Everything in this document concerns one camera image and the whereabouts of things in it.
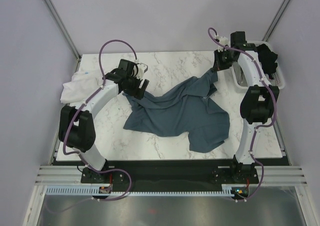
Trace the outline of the teal blue polo shirt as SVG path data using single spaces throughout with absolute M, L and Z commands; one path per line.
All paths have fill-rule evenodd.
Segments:
M 145 92 L 138 100 L 127 95 L 131 114 L 124 129 L 175 137 L 188 133 L 189 149 L 208 153 L 229 137 L 230 117 L 211 95 L 217 91 L 217 72 L 209 69 L 201 77 L 190 77 L 162 96 Z

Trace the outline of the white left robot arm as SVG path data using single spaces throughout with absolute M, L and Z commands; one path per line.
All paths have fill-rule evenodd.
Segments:
M 144 79 L 148 65 L 121 59 L 117 68 L 102 75 L 102 85 L 82 103 L 64 106 L 60 112 L 58 138 L 64 155 L 76 154 L 92 171 L 98 182 L 106 182 L 110 171 L 107 160 L 95 145 L 94 119 L 114 97 L 124 92 L 136 99 L 144 97 L 149 80 Z

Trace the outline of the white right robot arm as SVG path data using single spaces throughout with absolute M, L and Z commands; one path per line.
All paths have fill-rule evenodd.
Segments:
M 262 128 L 274 125 L 277 115 L 277 99 L 280 90 L 273 86 L 264 74 L 255 44 L 248 43 L 244 32 L 234 32 L 230 39 L 218 36 L 213 28 L 208 35 L 217 44 L 214 51 L 214 71 L 227 70 L 237 63 L 243 71 L 248 89 L 240 104 L 243 132 L 236 151 L 229 177 L 233 182 L 242 182 L 255 170 L 255 146 Z

